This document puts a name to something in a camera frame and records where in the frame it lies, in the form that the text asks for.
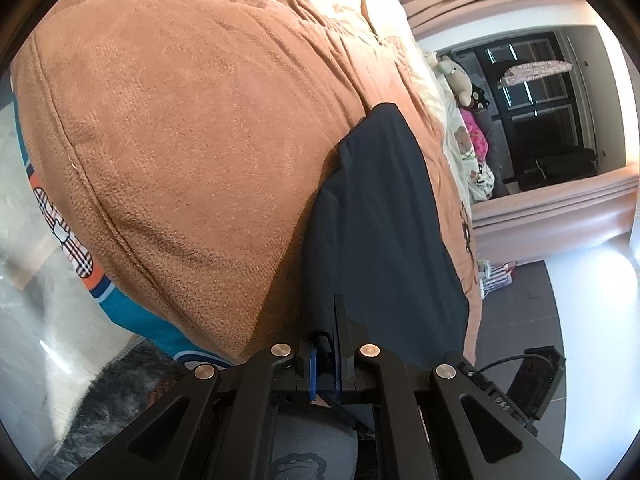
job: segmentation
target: gray fur rug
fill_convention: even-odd
[[[146,410],[159,383],[180,380],[185,372],[147,340],[108,364],[89,387],[40,479],[64,480]]]

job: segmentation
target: stuffed animal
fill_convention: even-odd
[[[449,56],[442,56],[433,69],[445,77],[462,106],[471,106],[471,94],[473,92],[471,79],[458,63],[451,60]]]

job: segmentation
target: black cable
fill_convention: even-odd
[[[502,363],[508,363],[509,361],[515,361],[517,359],[525,359],[527,357],[533,357],[534,359],[542,359],[546,364],[549,365],[549,368],[551,369],[551,372],[554,372],[556,370],[554,368],[553,364],[551,363],[551,361],[549,359],[547,359],[546,357],[542,357],[542,355],[538,355],[538,354],[521,354],[521,355],[514,355],[512,357],[505,357],[504,359],[498,359],[497,361],[494,361],[493,363],[485,366],[484,368],[480,368],[477,371],[477,373],[481,374],[485,370],[488,370],[489,368],[493,368],[494,366],[497,366],[497,365],[501,365]]]

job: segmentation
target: dark navy fabric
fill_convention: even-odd
[[[338,154],[305,234],[306,329],[332,340],[341,294],[370,342],[408,364],[430,368],[445,352],[462,352],[468,301],[440,236],[422,152],[398,108],[376,106]]]

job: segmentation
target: hanging patterned cloth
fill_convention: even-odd
[[[574,66],[567,61],[534,61],[508,68],[498,82],[498,88],[542,79],[554,74],[569,72]]]

